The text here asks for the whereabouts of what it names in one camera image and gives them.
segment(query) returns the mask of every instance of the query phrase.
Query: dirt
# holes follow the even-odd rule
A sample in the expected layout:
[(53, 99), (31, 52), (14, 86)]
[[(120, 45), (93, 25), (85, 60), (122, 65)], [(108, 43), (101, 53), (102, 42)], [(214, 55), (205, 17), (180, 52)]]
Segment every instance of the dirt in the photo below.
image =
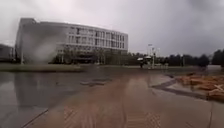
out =
[(184, 86), (193, 86), (194, 89), (204, 90), (208, 98), (224, 101), (224, 76), (186, 75), (177, 76), (177, 81)]

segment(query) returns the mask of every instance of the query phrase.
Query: building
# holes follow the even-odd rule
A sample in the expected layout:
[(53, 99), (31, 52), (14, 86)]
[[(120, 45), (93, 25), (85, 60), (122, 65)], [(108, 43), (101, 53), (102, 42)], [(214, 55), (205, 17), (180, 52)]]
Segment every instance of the building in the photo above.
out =
[(102, 61), (105, 54), (124, 54), (128, 51), (128, 35), (125, 33), (77, 24), (37, 22), (22, 18), (16, 39), (16, 58), (22, 62), (50, 61), (59, 57)]
[(0, 44), (0, 62), (13, 62), (15, 55), (14, 47)]

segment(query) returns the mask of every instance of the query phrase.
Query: gray sky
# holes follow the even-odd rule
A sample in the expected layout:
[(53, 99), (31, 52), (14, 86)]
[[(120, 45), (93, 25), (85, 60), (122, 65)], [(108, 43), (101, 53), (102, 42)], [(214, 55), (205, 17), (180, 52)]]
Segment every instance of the gray sky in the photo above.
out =
[(129, 50), (199, 55), (224, 48), (224, 0), (0, 0), (0, 41), (12, 44), (20, 17), (78, 23), (129, 35)]

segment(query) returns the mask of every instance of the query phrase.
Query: path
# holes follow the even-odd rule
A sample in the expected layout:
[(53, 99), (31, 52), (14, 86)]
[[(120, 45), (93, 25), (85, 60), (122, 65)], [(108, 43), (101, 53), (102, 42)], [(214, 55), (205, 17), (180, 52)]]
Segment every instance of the path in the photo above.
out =
[[(156, 78), (129, 75), (70, 97), (26, 128), (221, 128), (211, 103), (149, 88)], [(214, 111), (214, 117), (221, 117)]]

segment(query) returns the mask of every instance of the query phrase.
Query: wet pavement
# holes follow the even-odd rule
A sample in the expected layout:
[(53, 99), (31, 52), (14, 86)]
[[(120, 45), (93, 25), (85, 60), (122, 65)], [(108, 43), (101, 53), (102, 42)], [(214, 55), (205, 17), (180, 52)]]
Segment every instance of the wet pavement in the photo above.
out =
[[(222, 128), (224, 104), (152, 88), (168, 72), (0, 73), (2, 128)], [(81, 83), (108, 79), (101, 86)], [(185, 91), (181, 88), (170, 88)]]

